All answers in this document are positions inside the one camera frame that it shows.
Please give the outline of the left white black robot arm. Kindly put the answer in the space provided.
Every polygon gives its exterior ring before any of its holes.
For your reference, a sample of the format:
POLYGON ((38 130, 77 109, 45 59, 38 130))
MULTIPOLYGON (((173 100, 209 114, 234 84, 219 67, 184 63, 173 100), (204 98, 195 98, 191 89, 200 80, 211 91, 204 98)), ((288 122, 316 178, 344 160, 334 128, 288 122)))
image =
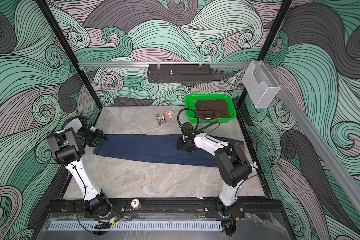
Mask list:
POLYGON ((100 140, 107 140, 104 132, 88 126, 88 119, 82 115, 69 118, 62 128, 47 137, 52 157, 56 164, 63 165, 73 176, 83 195, 85 210, 100 218, 108 217, 112 204, 104 191, 94 182, 86 167, 85 145, 96 147, 100 140))

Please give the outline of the pink plush toy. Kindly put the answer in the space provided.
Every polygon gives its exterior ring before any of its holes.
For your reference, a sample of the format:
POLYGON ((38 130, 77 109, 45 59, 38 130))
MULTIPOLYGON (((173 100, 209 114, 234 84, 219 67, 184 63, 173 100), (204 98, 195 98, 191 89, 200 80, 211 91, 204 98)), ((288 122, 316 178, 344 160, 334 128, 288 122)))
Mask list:
POLYGON ((174 112, 173 111, 167 111, 165 112, 165 116, 169 119, 174 118, 174 112))

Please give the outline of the aluminium back wall rail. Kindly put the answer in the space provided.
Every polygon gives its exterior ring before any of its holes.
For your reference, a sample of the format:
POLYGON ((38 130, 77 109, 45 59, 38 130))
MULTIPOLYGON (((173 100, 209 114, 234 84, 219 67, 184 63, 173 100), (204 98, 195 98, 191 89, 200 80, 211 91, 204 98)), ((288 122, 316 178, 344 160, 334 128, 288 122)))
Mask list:
POLYGON ((250 62, 235 63, 235 62, 78 62, 80 68, 148 68, 149 65, 210 65, 211 68, 229 68, 229 69, 242 69, 247 68, 250 62))

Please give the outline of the brown folded trousers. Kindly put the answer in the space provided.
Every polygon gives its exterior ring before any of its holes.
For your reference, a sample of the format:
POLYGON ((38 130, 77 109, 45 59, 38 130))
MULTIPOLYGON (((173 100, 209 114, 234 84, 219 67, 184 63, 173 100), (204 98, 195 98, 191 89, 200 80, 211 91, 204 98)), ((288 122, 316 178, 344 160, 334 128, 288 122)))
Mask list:
POLYGON ((215 120, 218 118, 229 118, 229 106, 224 100, 201 101, 195 103, 195 112, 200 119, 215 120))

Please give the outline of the green plastic basket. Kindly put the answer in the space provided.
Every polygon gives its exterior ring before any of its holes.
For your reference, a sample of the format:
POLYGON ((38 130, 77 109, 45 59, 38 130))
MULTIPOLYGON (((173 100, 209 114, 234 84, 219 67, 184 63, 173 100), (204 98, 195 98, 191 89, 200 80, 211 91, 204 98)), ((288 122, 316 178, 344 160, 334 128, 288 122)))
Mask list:
POLYGON ((188 95, 185 98, 186 117, 190 123, 211 123, 219 121, 228 123, 237 116, 232 99, 223 94, 215 95, 188 95))

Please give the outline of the aluminium wall rail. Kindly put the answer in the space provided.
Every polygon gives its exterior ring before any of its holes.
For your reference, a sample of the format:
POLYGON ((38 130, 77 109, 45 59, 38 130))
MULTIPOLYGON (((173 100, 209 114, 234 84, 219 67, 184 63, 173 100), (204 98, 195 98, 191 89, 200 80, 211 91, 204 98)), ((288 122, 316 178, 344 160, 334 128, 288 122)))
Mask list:
POLYGON ((250 62, 235 63, 235 62, 78 62, 80 68, 148 68, 149 65, 210 65, 211 68, 229 68, 229 69, 242 69, 247 68, 250 62))
POLYGON ((338 73, 331 59, 322 63, 305 58, 293 63, 266 65, 271 80, 301 126, 312 125, 320 146, 336 164, 332 175, 360 216, 360 100, 338 73))

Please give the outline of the clear plastic wall bin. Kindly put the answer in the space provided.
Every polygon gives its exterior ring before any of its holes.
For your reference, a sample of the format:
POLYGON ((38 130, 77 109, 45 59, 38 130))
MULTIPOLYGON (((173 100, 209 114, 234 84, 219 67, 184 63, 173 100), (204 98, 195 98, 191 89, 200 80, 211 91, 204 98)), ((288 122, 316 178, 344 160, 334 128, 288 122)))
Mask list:
POLYGON ((266 109, 281 90, 271 66, 263 61, 251 61, 242 82, 256 109, 266 109))

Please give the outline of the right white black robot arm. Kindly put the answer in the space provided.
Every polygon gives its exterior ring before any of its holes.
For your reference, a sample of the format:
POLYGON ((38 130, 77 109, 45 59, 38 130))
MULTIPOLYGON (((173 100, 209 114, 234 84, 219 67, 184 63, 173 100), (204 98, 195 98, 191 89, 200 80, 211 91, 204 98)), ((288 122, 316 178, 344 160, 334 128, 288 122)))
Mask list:
POLYGON ((223 218, 231 217, 236 208, 239 188, 256 169, 255 165, 248 161, 238 142, 224 142, 204 132, 205 129, 211 126, 219 125, 219 121, 213 121, 199 129, 200 118, 196 111, 183 108, 178 112, 177 122, 183 134, 177 143, 178 150, 192 155, 195 149, 198 148, 216 158, 219 173, 224 182, 218 196, 217 209, 223 218), (180 114, 186 111, 193 112, 196 115, 197 123, 195 127, 189 122, 181 123, 180 114))

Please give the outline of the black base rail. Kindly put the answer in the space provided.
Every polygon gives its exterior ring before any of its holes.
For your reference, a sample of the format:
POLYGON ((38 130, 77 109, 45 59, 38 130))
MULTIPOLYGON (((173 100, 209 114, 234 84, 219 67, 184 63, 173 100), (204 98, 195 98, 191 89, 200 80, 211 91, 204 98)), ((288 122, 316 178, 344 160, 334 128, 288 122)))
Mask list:
POLYGON ((223 207, 217 198, 140 198, 139 210, 132 208, 132 199, 111 198, 113 205, 106 211, 107 218, 121 217, 131 219, 146 215, 183 215, 191 214, 207 219, 244 218, 246 214, 255 214, 261 218, 284 218, 286 212, 278 200, 260 197, 240 197, 232 207, 223 207))

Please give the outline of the aluminium right wall rail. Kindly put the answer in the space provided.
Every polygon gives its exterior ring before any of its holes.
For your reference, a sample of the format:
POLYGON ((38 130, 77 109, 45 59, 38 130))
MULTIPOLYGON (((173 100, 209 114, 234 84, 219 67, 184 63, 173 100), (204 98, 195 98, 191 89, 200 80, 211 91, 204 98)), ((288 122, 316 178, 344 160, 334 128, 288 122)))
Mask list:
POLYGON ((360 100, 338 73, 331 59, 322 63, 305 58, 293 63, 266 65, 271 80, 301 126, 312 125, 320 146, 336 164, 332 175, 360 216, 360 100))

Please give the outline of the round silver knob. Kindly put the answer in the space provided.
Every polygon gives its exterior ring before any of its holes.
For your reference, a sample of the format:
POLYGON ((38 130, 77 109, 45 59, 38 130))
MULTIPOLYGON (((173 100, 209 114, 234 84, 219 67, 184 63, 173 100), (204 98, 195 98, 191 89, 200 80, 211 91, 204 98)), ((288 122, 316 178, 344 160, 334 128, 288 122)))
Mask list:
POLYGON ((139 211, 142 207, 142 203, 139 199, 135 198, 131 201, 131 207, 134 211, 139 211))

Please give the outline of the dark blue denim jeans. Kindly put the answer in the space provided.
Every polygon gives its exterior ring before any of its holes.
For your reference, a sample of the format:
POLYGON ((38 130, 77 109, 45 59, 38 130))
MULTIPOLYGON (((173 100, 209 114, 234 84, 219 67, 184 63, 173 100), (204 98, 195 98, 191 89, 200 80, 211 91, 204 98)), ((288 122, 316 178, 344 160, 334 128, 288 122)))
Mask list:
POLYGON ((218 167, 214 152, 195 148, 192 154, 177 149, 182 134, 134 135, 111 134, 100 140, 93 153, 107 158, 131 160, 146 163, 218 167))

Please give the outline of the black perforated wall shelf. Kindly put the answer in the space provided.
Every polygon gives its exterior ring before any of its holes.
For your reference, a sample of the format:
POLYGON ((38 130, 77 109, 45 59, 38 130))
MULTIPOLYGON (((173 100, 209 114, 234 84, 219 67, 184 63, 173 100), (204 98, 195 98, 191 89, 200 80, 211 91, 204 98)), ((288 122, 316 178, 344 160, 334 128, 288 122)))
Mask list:
POLYGON ((187 86, 209 83, 212 69, 210 65, 149 65, 147 75, 150 83, 181 83, 187 86))

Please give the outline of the blue playing card box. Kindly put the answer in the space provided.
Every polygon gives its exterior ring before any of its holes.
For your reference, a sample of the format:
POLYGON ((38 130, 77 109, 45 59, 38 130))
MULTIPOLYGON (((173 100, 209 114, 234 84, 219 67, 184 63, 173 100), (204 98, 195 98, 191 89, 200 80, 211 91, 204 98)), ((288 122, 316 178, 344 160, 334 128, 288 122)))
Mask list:
POLYGON ((157 114, 156 117, 157 117, 157 121, 158 121, 159 126, 167 123, 165 114, 157 114))

